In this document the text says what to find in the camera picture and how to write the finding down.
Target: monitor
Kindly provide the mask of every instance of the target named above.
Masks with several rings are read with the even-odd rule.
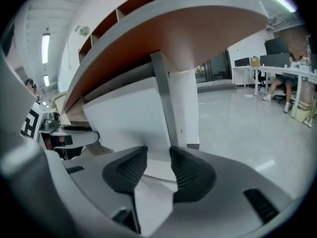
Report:
[[[250,66],[250,58],[242,58],[234,61],[234,66]]]
[[[265,41],[264,45],[267,55],[289,53],[288,45],[284,38],[275,38]]]
[[[309,46],[311,47],[312,54],[317,54],[316,43],[314,42],[312,35],[307,36],[307,41],[309,43]]]
[[[311,68],[312,72],[314,73],[315,70],[317,69],[317,55],[316,54],[311,54]]]
[[[282,68],[284,68],[285,65],[287,65],[287,67],[291,66],[289,53],[260,56],[260,63],[261,63],[261,66],[264,65],[264,66],[273,66],[273,67],[282,67]]]

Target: chair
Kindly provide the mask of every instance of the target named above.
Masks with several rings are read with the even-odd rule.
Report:
[[[296,91],[296,88],[297,88],[297,84],[292,87],[292,93]],[[278,100],[278,103],[280,104],[283,100],[286,100],[286,87],[285,87],[285,84],[279,85],[276,89],[277,89],[277,90],[282,90],[283,93],[284,93],[284,95],[274,95],[274,99],[275,99],[276,97],[279,97],[279,98],[280,98],[280,99]]]
[[[258,88],[259,91],[260,91],[260,89],[261,89],[262,87],[265,89],[265,84],[264,84],[264,82],[266,81],[266,72],[264,73],[264,76],[261,76],[261,74],[262,74],[262,72],[261,72],[261,70],[259,70],[259,71],[258,71],[258,82],[260,82],[259,88]]]

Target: cardboard box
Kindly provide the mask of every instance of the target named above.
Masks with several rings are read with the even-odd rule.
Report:
[[[260,67],[260,58],[250,58],[251,67]]]

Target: person sitting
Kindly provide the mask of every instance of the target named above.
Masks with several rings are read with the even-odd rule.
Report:
[[[299,56],[299,61],[307,62],[307,57],[306,56]]]
[[[296,61],[292,53],[289,53],[289,58],[291,62]],[[281,84],[285,84],[285,88],[286,88],[286,104],[284,107],[284,113],[288,113],[291,97],[292,97],[292,87],[295,86],[296,84],[296,81],[293,75],[285,73],[284,75],[280,75],[276,79],[274,79],[273,83],[271,84],[269,88],[268,94],[263,97],[263,100],[271,101],[272,94],[275,92],[276,87]]]

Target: glossy white floor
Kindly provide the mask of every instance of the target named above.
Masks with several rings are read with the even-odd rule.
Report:
[[[302,196],[317,166],[317,122],[308,128],[285,114],[284,104],[253,94],[237,89],[198,95],[200,150],[243,162],[292,198]]]

